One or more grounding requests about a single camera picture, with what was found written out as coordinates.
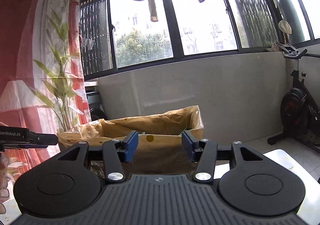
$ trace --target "tree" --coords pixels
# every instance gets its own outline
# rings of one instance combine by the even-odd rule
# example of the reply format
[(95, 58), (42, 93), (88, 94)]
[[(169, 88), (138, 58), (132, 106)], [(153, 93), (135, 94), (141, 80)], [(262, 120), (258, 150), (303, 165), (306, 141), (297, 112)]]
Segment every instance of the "tree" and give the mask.
[(172, 57), (171, 42), (165, 32), (142, 35), (132, 29), (116, 41), (116, 60), (118, 67), (124, 67), (146, 61)]

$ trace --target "blue gripper pad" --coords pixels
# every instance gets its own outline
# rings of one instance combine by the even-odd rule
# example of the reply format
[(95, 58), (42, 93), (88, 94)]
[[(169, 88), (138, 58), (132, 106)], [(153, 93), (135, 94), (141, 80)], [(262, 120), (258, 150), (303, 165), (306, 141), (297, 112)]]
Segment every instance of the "blue gripper pad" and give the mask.
[(129, 135), (121, 142), (121, 149), (124, 151), (124, 162), (131, 162), (133, 155), (138, 147), (139, 136), (137, 131), (131, 131)]
[(189, 161), (194, 162), (196, 160), (195, 142), (190, 136), (194, 138), (190, 132), (183, 131), (181, 135), (181, 144), (183, 151), (187, 154)]

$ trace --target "exercise bike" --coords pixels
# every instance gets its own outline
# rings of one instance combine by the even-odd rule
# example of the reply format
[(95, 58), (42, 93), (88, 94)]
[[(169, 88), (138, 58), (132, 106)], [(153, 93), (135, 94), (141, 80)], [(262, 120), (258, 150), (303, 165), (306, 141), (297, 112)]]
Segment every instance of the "exercise bike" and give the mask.
[[(290, 72), (290, 75), (293, 76), (292, 88), (284, 95), (280, 105), (283, 133), (269, 138), (268, 144), (274, 145), (282, 138), (291, 137), (320, 154), (320, 147), (317, 147), (320, 146), (319, 107), (304, 85), (306, 73), (302, 72), (302, 79), (299, 79), (299, 59), (302, 57), (320, 58), (320, 55), (307, 53), (307, 49), (298, 51), (288, 43), (278, 43), (278, 46), (285, 58), (298, 60), (298, 66), (297, 70)], [(312, 133), (311, 138), (305, 139), (309, 131)]]

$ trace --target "curtain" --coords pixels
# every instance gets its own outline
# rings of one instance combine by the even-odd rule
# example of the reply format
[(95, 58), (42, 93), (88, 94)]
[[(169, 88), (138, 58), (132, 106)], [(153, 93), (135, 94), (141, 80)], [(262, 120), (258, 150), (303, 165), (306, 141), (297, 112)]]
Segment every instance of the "curtain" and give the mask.
[[(56, 134), (91, 121), (79, 47), (79, 0), (0, 4), (0, 125)], [(18, 170), (22, 174), (58, 152), (58, 146), (49, 146), (5, 154), (25, 163)]]

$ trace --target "white table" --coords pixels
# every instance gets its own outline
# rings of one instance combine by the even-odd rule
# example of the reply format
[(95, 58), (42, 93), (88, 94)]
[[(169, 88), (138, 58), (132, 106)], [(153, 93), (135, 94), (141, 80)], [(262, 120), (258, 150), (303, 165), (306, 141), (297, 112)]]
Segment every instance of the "white table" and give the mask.
[[(277, 149), (264, 155), (300, 177), (306, 195), (297, 215), (309, 225), (320, 224), (320, 184), (284, 150)], [(217, 165), (213, 178), (221, 178), (229, 170), (229, 164)]]

